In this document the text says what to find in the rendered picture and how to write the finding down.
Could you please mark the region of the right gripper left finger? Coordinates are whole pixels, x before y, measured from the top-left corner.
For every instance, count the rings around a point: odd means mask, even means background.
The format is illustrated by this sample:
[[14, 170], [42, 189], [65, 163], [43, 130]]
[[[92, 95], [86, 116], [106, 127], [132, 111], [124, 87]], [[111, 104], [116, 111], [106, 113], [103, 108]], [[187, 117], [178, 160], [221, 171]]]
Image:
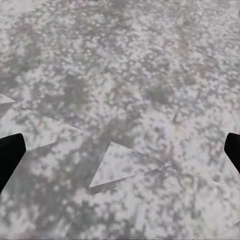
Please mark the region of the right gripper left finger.
[[0, 193], [26, 152], [21, 133], [0, 138]]

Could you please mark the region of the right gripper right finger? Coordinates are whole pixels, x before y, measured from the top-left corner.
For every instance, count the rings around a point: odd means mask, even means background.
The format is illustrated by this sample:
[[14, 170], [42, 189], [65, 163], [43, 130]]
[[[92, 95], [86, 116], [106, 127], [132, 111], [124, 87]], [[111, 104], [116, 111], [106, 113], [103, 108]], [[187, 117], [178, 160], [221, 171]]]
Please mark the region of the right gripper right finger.
[[229, 133], [227, 135], [224, 151], [235, 165], [240, 173], [240, 135], [235, 133]]

